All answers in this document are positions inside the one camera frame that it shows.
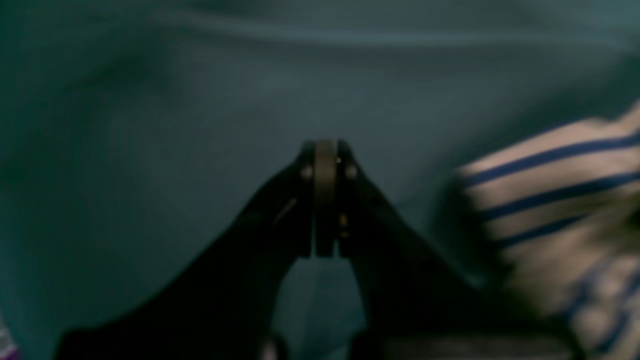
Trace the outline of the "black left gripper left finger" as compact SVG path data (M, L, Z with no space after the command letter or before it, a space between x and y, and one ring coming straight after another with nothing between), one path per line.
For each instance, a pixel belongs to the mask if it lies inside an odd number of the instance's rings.
M66 333L56 360L256 360L282 280L311 255L316 144L270 178L167 287L105 325Z

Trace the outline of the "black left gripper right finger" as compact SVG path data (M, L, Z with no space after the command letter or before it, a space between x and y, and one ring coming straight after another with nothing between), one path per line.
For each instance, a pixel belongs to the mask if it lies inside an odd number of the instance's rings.
M468 284L408 226L344 140L336 146L336 241L366 327L350 360L583 360L566 330Z

